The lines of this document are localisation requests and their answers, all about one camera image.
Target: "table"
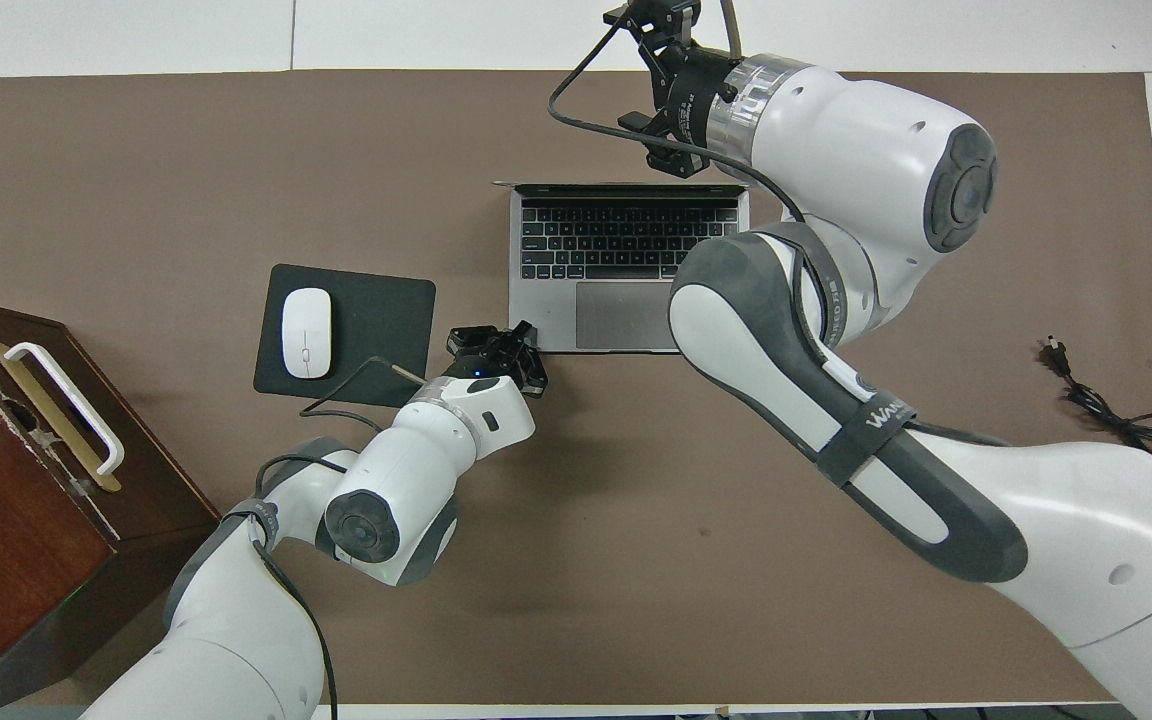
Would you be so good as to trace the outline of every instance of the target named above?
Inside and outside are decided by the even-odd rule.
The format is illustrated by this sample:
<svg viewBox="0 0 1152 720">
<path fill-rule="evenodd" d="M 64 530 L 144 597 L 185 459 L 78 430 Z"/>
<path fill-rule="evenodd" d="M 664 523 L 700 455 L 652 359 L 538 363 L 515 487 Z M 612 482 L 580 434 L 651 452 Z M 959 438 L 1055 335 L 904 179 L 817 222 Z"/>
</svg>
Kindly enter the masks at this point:
<svg viewBox="0 0 1152 720">
<path fill-rule="evenodd" d="M 506 319 L 492 181 L 659 179 L 639 149 L 550 122 L 558 77 L 0 79 L 0 305 L 65 320 L 228 506 L 302 438 L 366 441 L 252 392 L 271 265 L 431 279 L 437 370 L 448 328 Z M 924 419 L 1087 439 L 1032 363 L 1055 332 L 1087 382 L 1152 410 L 1143 78 L 886 77 L 991 129 L 1002 184 L 972 245 L 846 358 Z M 643 74 L 607 73 L 566 106 L 611 122 L 644 101 Z M 761 197 L 755 219 L 773 214 Z M 462 479 L 461 529 L 429 582 L 393 591 L 280 551 L 342 702 L 1105 700 L 1023 611 L 924 566 L 680 357 L 547 369 L 538 434 Z"/>
</svg>

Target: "white handle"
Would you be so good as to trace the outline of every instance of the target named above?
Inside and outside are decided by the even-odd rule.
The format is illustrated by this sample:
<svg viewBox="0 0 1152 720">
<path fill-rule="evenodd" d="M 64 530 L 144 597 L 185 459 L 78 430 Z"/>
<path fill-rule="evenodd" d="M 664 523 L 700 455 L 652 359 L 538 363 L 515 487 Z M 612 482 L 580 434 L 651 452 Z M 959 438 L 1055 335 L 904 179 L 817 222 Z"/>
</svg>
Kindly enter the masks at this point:
<svg viewBox="0 0 1152 720">
<path fill-rule="evenodd" d="M 55 382 L 61 392 L 65 393 L 65 396 L 69 399 L 69 402 L 74 407 L 77 407 L 78 414 L 83 416 L 84 420 L 88 420 L 88 425 L 91 425 L 92 430 L 96 430 L 97 435 L 105 442 L 105 447 L 109 448 L 108 458 L 101 462 L 100 468 L 97 468 L 96 472 L 99 475 L 113 473 L 114 468 L 118 468 L 123 462 L 123 444 L 114 435 L 114 430 L 111 430 L 109 425 L 105 424 L 105 420 L 101 419 L 101 416 L 96 414 L 96 409 L 91 407 L 86 397 L 83 397 L 83 393 L 78 392 L 77 387 L 74 387 L 74 381 L 70 381 L 69 376 L 56 364 L 55 357 L 52 357 L 44 347 L 32 342 L 18 342 L 3 353 L 3 356 L 8 361 L 18 361 L 20 357 L 26 354 L 33 355 L 38 359 L 41 369 L 46 370 L 47 374 L 51 376 L 52 382 Z"/>
</svg>

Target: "white table surface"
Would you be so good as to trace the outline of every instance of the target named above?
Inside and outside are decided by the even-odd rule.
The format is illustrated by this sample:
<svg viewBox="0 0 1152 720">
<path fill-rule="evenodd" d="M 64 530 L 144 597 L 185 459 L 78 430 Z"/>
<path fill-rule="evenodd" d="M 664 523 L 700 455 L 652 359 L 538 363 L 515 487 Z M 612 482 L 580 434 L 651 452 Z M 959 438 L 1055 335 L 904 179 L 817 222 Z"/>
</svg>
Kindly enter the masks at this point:
<svg viewBox="0 0 1152 720">
<path fill-rule="evenodd" d="M 562 69 L 575 65 L 602 35 L 602 10 L 613 5 L 612 0 L 0 0 L 0 76 Z M 738 0 L 737 12 L 746 54 L 765 51 L 839 70 L 1146 73 L 1152 127 L 1152 0 Z M 723 44 L 719 17 L 717 1 L 710 0 L 698 29 L 703 44 Z M 594 65 L 602 70 L 639 67 L 626 41 L 613 44 Z M 1114 397 L 1114 388 L 1098 389 Z M 755 710 L 772 708 L 732 707 Z M 351 706 L 342 717 L 536 717 L 577 711 L 654 714 L 666 708 Z"/>
</svg>

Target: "black cable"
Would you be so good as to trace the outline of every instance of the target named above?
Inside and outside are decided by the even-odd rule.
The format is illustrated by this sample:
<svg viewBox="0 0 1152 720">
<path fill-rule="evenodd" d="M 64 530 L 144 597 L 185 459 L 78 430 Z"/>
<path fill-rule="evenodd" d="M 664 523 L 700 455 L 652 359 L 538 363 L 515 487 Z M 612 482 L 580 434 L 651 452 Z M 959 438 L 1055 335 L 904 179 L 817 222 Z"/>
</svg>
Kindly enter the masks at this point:
<svg viewBox="0 0 1152 720">
<path fill-rule="evenodd" d="M 995 438 L 984 433 L 975 433 L 972 430 L 947 429 L 945 425 L 937 425 L 934 423 L 916 418 L 912 420 L 905 420 L 905 427 L 910 430 L 919 430 L 919 432 L 927 433 L 929 435 L 956 439 L 956 441 L 970 442 L 972 445 L 1011 447 L 1010 442 L 1007 442 L 1001 438 Z"/>
<path fill-rule="evenodd" d="M 1075 714 L 1074 714 L 1073 712 L 1070 712 L 1070 711 L 1068 711 L 1068 710 L 1064 710 L 1064 707 L 1061 707 L 1061 706 L 1059 706 L 1059 705 L 1048 705 L 1047 707 L 1048 707 L 1048 708 L 1049 708 L 1049 710 L 1051 710 L 1052 712 L 1055 712 L 1055 714 L 1058 714 L 1058 715 L 1061 715 L 1061 717 L 1069 717 L 1069 719 L 1070 719 L 1070 720 L 1089 720 L 1089 719 L 1087 719 L 1086 717 L 1083 717 L 1083 715 L 1075 715 Z"/>
<path fill-rule="evenodd" d="M 302 455 L 300 452 L 288 452 L 287 455 L 279 455 L 278 457 L 271 457 L 268 461 L 265 461 L 265 464 L 260 465 L 260 470 L 256 471 L 256 497 L 265 497 L 265 473 L 267 473 L 273 465 L 278 465 L 279 462 L 286 462 L 287 460 L 314 462 L 316 465 L 324 465 L 324 468 L 335 470 L 338 473 L 344 473 L 346 471 L 346 469 L 335 464 L 335 462 L 312 455 Z"/>
<path fill-rule="evenodd" d="M 767 188 L 767 191 L 776 196 L 776 199 L 781 200 L 781 204 L 783 204 L 785 207 L 788 211 L 790 211 L 790 217 L 794 218 L 796 222 L 801 223 L 805 222 L 803 218 L 803 211 L 799 210 L 799 206 L 797 206 L 796 202 L 794 202 L 786 191 L 781 190 L 780 185 L 776 185 L 776 183 L 772 182 L 772 179 L 765 176 L 765 174 L 760 173 L 759 170 L 756 170 L 753 167 L 750 167 L 750 165 L 741 162 L 741 160 L 736 160 L 735 158 L 730 158 L 729 156 L 723 156 L 722 152 L 708 150 L 708 147 L 692 145 L 692 143 L 690 142 L 667 141 L 667 138 L 664 137 L 646 135 L 645 132 L 627 131 L 627 129 L 600 126 L 598 123 L 590 123 L 585 122 L 585 120 L 568 118 L 567 115 L 559 113 L 558 111 L 559 96 L 561 96 L 567 90 L 567 88 L 570 86 L 571 83 L 575 82 L 575 79 L 579 77 L 582 73 L 585 71 L 585 68 L 589 68 L 590 63 L 593 63 L 594 58 L 598 56 L 599 53 L 602 53 L 604 47 L 607 47 L 608 41 L 612 40 L 612 36 L 616 35 L 616 32 L 620 31 L 621 28 L 627 26 L 628 20 L 630 20 L 634 9 L 636 8 L 637 5 L 643 3 L 643 1 L 644 0 L 631 0 L 631 2 L 627 5 L 626 8 L 621 12 L 621 17 L 617 17 L 616 22 L 612 23 L 612 28 L 608 29 L 607 33 L 604 33 L 602 39 L 594 45 L 594 48 L 589 51 L 589 54 L 585 55 L 585 59 L 581 60 L 579 63 L 576 65 L 575 68 L 573 68 L 573 71 L 568 73 L 567 77 L 563 77 L 563 81 L 561 83 L 558 83 L 558 88 L 554 88 L 553 94 L 550 96 L 550 118 L 554 118 L 555 120 L 558 120 L 558 122 L 561 122 L 566 126 L 579 129 L 588 129 L 591 132 L 601 132 L 602 135 L 620 137 L 622 138 L 622 141 L 643 142 L 646 143 L 646 145 L 654 145 L 658 147 L 664 147 L 666 150 L 691 152 L 692 156 L 700 156 L 702 158 L 707 158 L 710 160 L 720 162 L 722 165 L 727 165 L 728 168 L 733 168 L 735 170 L 740 170 L 741 173 L 745 173 L 746 176 L 753 179 L 755 182 L 758 182 L 764 188 Z"/>
<path fill-rule="evenodd" d="M 736 28 L 736 8 L 732 0 L 721 0 L 723 9 L 723 28 L 727 29 L 727 55 L 733 60 L 741 59 L 740 28 Z"/>
<path fill-rule="evenodd" d="M 1142 420 L 1151 420 L 1152 414 L 1135 415 L 1132 418 L 1123 418 L 1123 416 L 1115 414 L 1101 393 L 1083 382 L 1075 381 L 1069 366 L 1069 357 L 1066 356 L 1064 342 L 1058 342 L 1053 336 L 1047 336 L 1047 342 L 1038 351 L 1038 357 L 1053 373 L 1069 382 L 1069 391 L 1064 394 L 1064 400 L 1082 407 L 1092 419 L 1116 434 L 1123 445 L 1145 450 L 1152 455 L 1152 425 L 1142 424 Z"/>
<path fill-rule="evenodd" d="M 391 363 L 388 359 L 385 359 L 380 355 L 372 355 L 371 357 L 367 357 L 362 362 L 361 365 L 354 369 L 353 372 L 349 373 L 349 376 L 346 379 L 343 379 L 343 381 L 340 381 L 338 387 L 332 388 L 332 391 L 326 393 L 326 395 L 324 395 L 323 397 L 318 397 L 314 402 L 308 404 L 305 409 L 301 410 L 300 411 L 301 418 L 323 418 L 323 416 L 335 416 L 335 418 L 349 418 L 351 420 L 359 420 L 359 423 L 367 425 L 367 427 L 374 430 L 378 433 L 382 432 L 384 429 L 381 429 L 379 424 L 376 424 L 376 420 L 372 420 L 371 418 L 365 418 L 365 416 L 362 415 L 349 414 L 348 410 L 314 410 L 316 407 L 323 406 L 324 402 L 332 400 L 340 391 L 342 391 L 347 386 L 347 384 L 353 382 L 353 379 L 361 376 L 362 372 L 364 372 L 364 370 L 367 369 L 367 365 L 371 365 L 372 363 L 384 363 L 389 369 L 396 367 L 396 365 Z M 408 381 L 410 381 L 411 379 L 402 373 L 399 373 L 397 370 L 394 370 L 394 372 L 396 372 L 399 377 L 408 379 Z"/>
<path fill-rule="evenodd" d="M 278 579 L 278 584 L 283 585 L 285 591 L 291 596 L 294 601 L 300 602 L 301 608 L 310 617 L 310 624 L 314 626 L 314 632 L 319 635 L 319 647 L 323 649 L 323 668 L 326 675 L 328 675 L 328 698 L 332 702 L 332 720 L 338 720 L 339 702 L 338 690 L 335 689 L 335 672 L 332 669 L 332 653 L 328 651 L 328 642 L 323 637 L 323 628 L 319 627 L 319 620 L 314 617 L 314 612 L 310 609 L 310 606 L 305 602 L 305 597 L 301 596 L 296 585 L 291 583 L 291 578 L 288 578 L 283 574 L 283 570 L 275 564 L 274 558 L 270 555 L 270 551 L 265 548 L 264 544 L 253 539 L 252 547 L 256 547 L 256 552 L 259 553 L 260 560 L 265 562 L 265 569 L 270 570 L 270 575 L 273 575 L 274 579 Z"/>
</svg>

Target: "wooden box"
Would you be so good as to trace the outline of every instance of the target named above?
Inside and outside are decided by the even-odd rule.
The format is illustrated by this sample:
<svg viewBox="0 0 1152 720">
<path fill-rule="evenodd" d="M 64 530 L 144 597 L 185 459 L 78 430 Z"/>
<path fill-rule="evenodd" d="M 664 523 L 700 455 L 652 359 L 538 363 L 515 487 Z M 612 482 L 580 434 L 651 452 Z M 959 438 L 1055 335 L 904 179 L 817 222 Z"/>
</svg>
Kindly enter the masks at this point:
<svg viewBox="0 0 1152 720">
<path fill-rule="evenodd" d="M 124 448 L 116 469 L 93 473 L 105 442 L 37 355 L 3 358 L 22 342 L 44 347 L 108 424 Z M 217 518 L 63 325 L 0 309 L 0 706 L 73 673 Z"/>
</svg>

